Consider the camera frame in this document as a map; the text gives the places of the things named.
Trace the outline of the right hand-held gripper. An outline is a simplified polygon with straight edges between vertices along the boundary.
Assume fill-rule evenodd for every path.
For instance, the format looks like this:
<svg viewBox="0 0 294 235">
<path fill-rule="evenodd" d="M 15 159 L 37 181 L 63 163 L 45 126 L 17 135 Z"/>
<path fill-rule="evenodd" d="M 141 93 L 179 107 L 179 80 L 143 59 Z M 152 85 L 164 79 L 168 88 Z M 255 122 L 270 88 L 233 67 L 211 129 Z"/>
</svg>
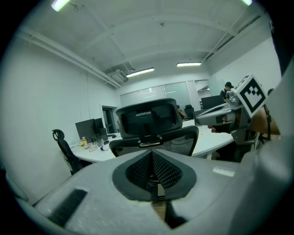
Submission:
<svg viewBox="0 0 294 235">
<path fill-rule="evenodd" d="M 229 131 L 238 145 L 253 144 L 250 126 L 254 115 L 265 105 L 267 95 L 253 74 L 245 76 L 239 84 L 226 93 L 227 103 L 199 114 L 199 125 L 229 125 Z"/>
</svg>

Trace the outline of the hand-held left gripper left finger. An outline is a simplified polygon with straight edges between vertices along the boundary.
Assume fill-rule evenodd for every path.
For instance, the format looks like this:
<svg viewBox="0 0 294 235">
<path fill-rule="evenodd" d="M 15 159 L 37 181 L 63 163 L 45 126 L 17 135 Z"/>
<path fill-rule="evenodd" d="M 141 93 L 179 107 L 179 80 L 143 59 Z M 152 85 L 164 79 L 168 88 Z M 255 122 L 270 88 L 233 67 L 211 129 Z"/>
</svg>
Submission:
<svg viewBox="0 0 294 235">
<path fill-rule="evenodd" d="M 85 198 L 65 223 L 65 229 L 85 235 L 166 235 L 171 228 L 157 215 L 150 202 L 133 201 L 114 186 L 115 168 L 135 158 L 126 154 L 85 167 L 44 196 L 35 209 L 45 217 L 53 213 L 74 190 Z"/>
</svg>

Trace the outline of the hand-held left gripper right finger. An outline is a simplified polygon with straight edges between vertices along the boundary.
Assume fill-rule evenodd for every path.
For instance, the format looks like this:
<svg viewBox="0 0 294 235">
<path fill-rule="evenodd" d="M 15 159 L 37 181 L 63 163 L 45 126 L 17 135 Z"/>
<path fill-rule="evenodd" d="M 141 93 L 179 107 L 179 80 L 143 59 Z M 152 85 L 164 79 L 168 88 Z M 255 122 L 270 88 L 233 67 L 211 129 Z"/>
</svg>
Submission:
<svg viewBox="0 0 294 235">
<path fill-rule="evenodd" d="M 166 222 L 186 222 L 211 211 L 225 218 L 260 219 L 260 201 L 255 180 L 259 151 L 250 151 L 240 163 L 188 157 L 165 150 L 154 150 L 168 183 L 165 190 Z"/>
</svg>

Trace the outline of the person's right hand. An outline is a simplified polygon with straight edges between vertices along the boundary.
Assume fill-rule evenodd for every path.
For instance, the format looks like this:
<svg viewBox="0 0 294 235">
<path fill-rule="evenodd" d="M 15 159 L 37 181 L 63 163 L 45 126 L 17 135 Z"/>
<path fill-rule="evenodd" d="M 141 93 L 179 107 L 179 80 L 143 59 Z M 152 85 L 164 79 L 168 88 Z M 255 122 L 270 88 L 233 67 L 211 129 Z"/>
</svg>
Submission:
<svg viewBox="0 0 294 235">
<path fill-rule="evenodd" d="M 212 133 L 231 133 L 231 124 L 228 122 L 227 115 L 222 116 L 222 125 L 208 125 Z"/>
</svg>

